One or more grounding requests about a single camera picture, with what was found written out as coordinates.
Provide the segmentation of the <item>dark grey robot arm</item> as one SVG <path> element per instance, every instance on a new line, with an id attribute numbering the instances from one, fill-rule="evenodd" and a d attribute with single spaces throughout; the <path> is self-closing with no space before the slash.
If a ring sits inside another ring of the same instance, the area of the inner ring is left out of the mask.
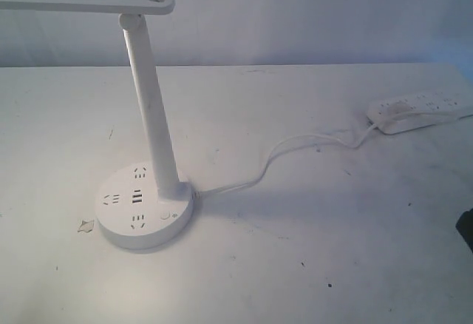
<path id="1" fill-rule="evenodd" d="M 465 211 L 457 220 L 455 228 L 465 244 L 473 252 L 473 209 Z"/>

